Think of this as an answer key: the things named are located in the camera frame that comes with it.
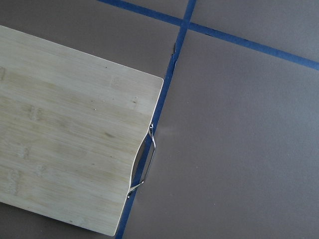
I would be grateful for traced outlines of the wooden cutting board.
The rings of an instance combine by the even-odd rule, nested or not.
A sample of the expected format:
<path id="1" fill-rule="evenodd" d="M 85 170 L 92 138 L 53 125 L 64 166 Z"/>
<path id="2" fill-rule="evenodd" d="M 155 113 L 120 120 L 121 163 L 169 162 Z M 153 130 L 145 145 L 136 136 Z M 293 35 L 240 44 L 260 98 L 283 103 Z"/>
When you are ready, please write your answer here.
<path id="1" fill-rule="evenodd" d="M 0 200 L 115 235 L 163 79 L 0 28 Z"/>

